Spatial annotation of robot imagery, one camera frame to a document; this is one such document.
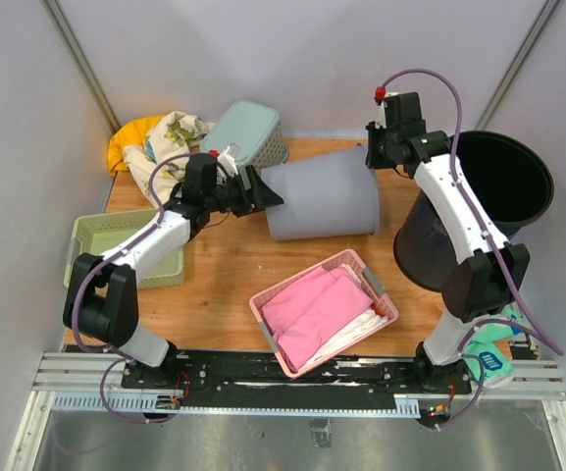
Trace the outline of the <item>black round bin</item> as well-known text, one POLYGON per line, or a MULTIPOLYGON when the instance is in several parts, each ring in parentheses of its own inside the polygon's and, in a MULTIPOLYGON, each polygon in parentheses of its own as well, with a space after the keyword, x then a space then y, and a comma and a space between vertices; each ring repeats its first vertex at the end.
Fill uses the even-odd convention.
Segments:
POLYGON ((413 174, 420 188, 394 245, 395 261, 416 285, 440 291, 476 250, 491 253, 548 209, 553 178, 541 157, 490 131, 460 134, 454 155, 438 155, 413 174))

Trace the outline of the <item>grey bin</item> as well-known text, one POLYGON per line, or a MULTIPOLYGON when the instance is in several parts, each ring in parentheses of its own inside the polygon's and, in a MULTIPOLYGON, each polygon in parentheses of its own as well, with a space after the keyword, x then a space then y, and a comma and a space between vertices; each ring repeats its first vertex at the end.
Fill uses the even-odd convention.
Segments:
POLYGON ((373 235, 381 223, 377 176, 363 144, 261 171, 283 199, 266 210, 274 240, 373 235))

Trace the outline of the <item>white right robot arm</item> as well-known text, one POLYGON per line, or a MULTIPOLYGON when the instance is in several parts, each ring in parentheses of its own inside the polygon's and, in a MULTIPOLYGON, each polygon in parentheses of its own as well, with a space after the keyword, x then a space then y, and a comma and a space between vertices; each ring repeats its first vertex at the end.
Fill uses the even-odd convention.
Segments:
POLYGON ((428 131, 416 92, 377 87, 378 117, 366 127, 366 164, 375 170, 403 168, 430 200, 451 241, 457 266, 442 286, 444 311, 413 360, 413 380, 426 393, 447 385, 465 363, 474 334, 504 324, 502 309, 516 297, 529 252, 513 245, 486 213, 456 155, 458 138, 428 131))

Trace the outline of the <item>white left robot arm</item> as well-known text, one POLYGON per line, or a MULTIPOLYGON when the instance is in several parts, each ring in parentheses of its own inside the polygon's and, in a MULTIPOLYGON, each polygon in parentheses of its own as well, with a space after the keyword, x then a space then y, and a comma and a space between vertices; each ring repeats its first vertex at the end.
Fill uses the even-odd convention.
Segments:
POLYGON ((140 321, 141 281, 167 254, 194 239, 212 214, 240 218, 283 204, 251 165, 230 171, 211 153, 189 152, 181 158, 184 177, 169 199, 150 194, 158 210, 149 223, 100 255, 82 253, 76 258, 63 312, 63 323, 80 350, 94 349, 84 337, 99 340, 143 366, 146 379, 160 389, 178 378, 178 351, 140 321))

